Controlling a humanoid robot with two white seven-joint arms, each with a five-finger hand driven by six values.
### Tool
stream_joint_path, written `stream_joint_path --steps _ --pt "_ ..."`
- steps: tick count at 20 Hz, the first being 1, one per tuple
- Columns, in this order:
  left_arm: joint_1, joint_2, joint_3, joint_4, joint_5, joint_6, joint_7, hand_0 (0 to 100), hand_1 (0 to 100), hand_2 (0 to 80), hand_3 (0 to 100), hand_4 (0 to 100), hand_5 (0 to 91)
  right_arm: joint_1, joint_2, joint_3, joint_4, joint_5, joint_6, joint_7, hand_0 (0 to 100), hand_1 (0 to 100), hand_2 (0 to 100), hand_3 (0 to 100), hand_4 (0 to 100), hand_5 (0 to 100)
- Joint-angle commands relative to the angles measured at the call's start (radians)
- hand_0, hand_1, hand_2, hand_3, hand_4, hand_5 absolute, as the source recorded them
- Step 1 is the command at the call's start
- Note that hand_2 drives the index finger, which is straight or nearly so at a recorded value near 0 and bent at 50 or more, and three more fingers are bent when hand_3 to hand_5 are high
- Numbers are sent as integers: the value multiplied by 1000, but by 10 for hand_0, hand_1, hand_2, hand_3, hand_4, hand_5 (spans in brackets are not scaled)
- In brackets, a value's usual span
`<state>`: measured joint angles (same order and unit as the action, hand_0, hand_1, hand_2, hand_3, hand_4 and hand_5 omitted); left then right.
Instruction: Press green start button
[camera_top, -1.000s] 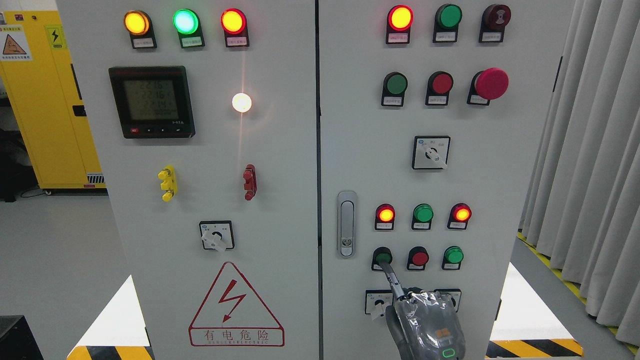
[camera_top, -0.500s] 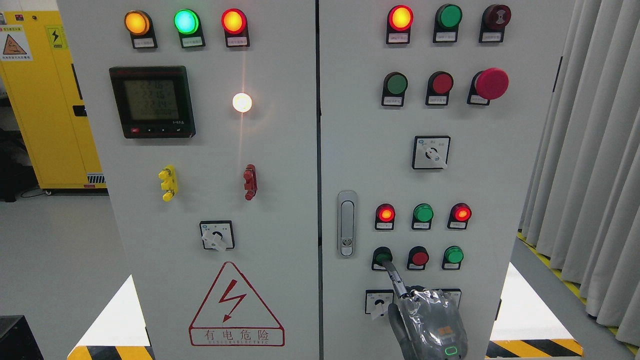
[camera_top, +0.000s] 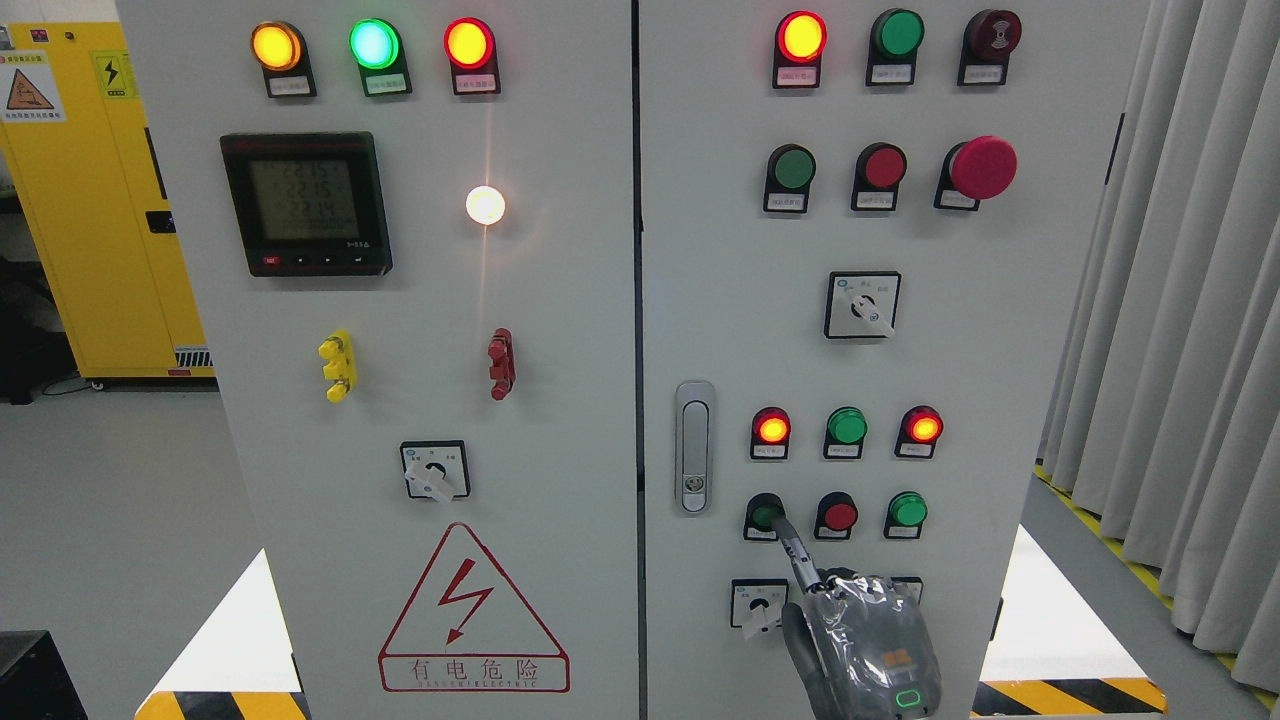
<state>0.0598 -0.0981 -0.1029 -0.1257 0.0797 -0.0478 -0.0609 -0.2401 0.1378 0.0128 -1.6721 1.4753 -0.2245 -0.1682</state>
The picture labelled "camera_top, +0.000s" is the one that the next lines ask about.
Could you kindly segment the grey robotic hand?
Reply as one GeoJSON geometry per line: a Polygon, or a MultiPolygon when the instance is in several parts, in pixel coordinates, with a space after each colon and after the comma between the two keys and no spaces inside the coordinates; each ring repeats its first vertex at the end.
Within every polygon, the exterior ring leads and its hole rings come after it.
{"type": "Polygon", "coordinates": [[[942,679],[913,593],[884,577],[819,569],[790,520],[773,532],[794,568],[799,603],[782,607],[788,655],[818,719],[924,719],[942,679]]]}

